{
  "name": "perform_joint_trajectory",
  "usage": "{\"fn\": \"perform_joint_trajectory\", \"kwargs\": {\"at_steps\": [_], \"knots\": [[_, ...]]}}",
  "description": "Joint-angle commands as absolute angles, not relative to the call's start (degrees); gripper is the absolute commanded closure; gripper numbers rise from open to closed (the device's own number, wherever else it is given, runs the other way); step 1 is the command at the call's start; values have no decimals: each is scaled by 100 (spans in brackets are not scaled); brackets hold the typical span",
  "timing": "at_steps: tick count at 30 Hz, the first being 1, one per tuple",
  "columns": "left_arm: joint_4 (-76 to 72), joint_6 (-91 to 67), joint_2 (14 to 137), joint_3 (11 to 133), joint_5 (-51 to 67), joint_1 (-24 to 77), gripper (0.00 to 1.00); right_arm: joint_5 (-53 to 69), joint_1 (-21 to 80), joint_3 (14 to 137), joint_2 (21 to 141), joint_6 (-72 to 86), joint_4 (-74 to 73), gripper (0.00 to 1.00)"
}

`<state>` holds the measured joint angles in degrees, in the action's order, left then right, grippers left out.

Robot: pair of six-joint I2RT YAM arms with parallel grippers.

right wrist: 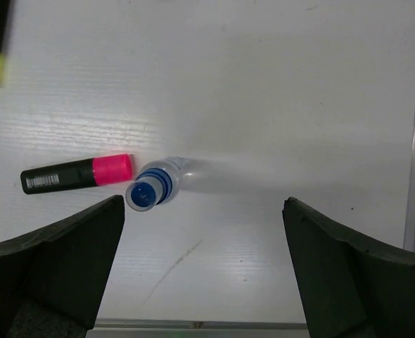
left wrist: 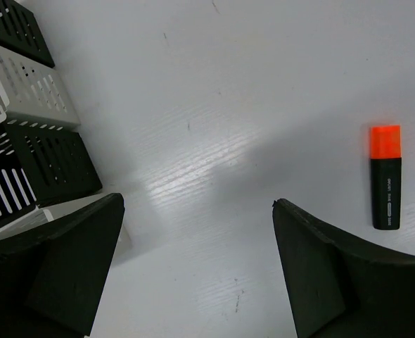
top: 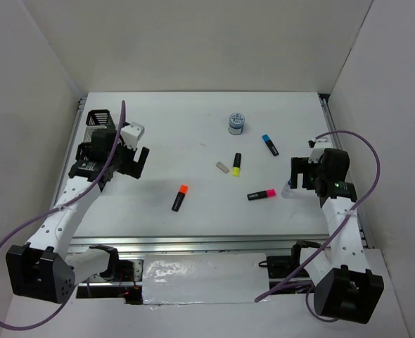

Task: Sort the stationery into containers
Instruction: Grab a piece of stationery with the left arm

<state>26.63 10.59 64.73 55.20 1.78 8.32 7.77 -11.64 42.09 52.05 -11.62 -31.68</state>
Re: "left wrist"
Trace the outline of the orange cap black highlighter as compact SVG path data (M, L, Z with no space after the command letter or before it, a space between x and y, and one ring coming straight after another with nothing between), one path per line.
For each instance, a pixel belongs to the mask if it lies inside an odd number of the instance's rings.
M402 198L401 127L371 127L369 150L373 227L398 230Z

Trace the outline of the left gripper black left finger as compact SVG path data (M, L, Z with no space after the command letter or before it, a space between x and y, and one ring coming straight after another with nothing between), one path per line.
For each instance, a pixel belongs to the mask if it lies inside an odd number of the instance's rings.
M125 214L109 194L0 241L0 337L91 334Z

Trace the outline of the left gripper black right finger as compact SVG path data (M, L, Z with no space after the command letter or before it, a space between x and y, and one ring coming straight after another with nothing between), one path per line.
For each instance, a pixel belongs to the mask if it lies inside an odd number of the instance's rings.
M286 199L274 231L299 337L415 337L415 256L330 225Z

